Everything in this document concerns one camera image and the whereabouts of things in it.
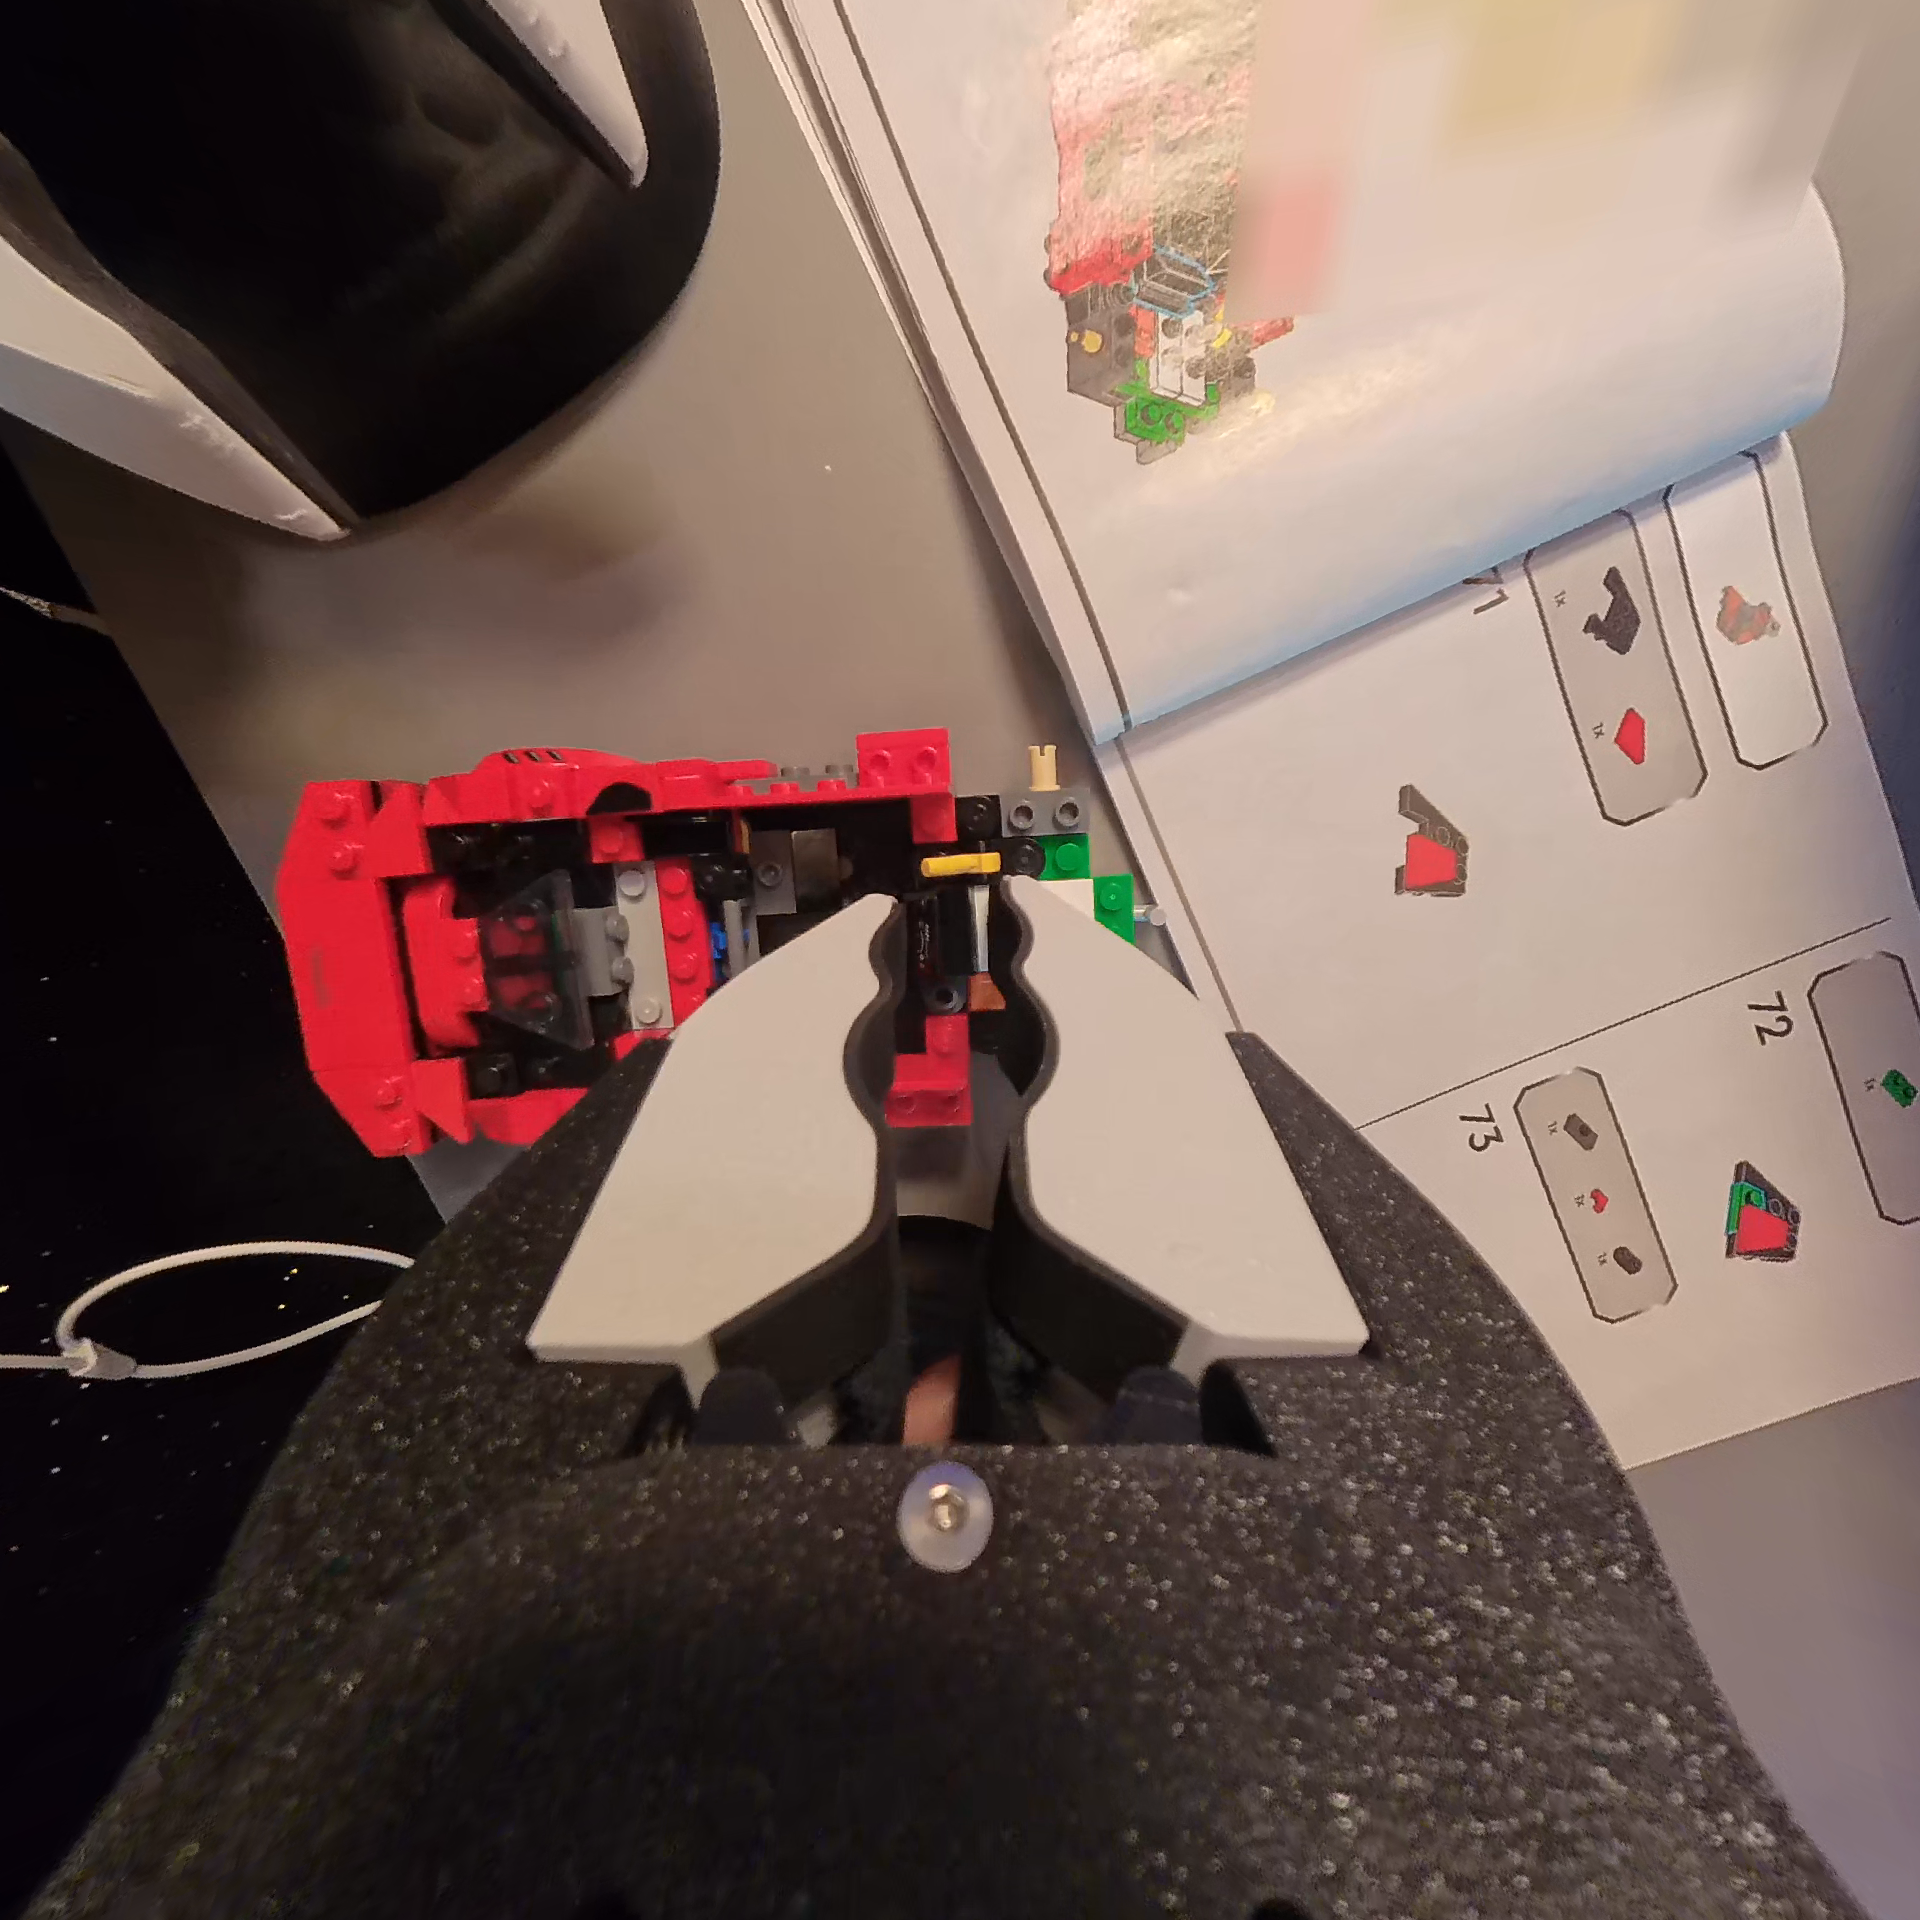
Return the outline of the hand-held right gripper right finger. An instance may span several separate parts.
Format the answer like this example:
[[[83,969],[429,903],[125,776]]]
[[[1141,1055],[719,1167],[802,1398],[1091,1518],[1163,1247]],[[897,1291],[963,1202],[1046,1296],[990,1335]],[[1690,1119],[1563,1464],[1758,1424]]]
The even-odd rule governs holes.
[[[1177,976],[1059,889],[1004,884],[1011,1008],[1037,1019],[993,1307],[1110,1399],[1141,1367],[1356,1355],[1367,1327],[1242,1070]]]

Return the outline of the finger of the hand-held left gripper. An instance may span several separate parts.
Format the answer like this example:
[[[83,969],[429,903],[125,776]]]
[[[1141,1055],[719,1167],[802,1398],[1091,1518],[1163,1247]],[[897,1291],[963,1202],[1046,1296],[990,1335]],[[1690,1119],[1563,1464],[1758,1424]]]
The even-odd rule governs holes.
[[[345,529],[121,324],[3,244],[3,408],[110,464],[298,537]]]
[[[645,180],[646,134],[598,3],[445,3],[441,12],[609,179]]]

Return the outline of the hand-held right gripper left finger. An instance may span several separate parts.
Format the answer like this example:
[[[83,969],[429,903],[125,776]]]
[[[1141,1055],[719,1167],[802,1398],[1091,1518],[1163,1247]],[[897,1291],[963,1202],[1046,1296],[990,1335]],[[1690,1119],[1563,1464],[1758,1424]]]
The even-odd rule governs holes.
[[[678,1030],[532,1324],[538,1359],[671,1364],[695,1399],[757,1369],[805,1404],[878,1351],[897,927],[893,899],[857,899]]]

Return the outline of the lego instruction booklet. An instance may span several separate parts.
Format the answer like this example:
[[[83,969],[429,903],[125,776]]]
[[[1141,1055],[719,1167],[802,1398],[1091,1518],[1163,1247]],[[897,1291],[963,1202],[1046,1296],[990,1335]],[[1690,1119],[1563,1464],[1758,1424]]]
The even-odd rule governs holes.
[[[1915,1379],[1822,6],[754,6],[1191,984],[1652,1462]]]

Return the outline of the red lego car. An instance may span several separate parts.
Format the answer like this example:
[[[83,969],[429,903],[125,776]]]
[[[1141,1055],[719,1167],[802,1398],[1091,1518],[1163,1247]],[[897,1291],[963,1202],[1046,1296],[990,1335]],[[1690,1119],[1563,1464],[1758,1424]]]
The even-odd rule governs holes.
[[[990,883],[1046,883],[1132,942],[1163,914],[1095,868],[1089,793],[1030,748],[1002,793],[953,785],[937,727],[818,770],[767,760],[513,750],[429,782],[315,782],[277,878],[303,1057],[380,1156],[532,1146],[638,1049],[862,897],[905,903],[884,1115],[973,1119],[1011,1023]]]

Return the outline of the black foam cushion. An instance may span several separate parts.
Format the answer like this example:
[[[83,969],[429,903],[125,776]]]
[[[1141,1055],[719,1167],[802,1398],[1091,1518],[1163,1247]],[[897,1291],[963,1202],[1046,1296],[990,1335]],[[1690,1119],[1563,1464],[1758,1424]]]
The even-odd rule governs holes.
[[[693,6],[601,6],[620,187],[441,6],[4,6],[4,242],[345,530],[535,430],[661,322],[718,183]]]

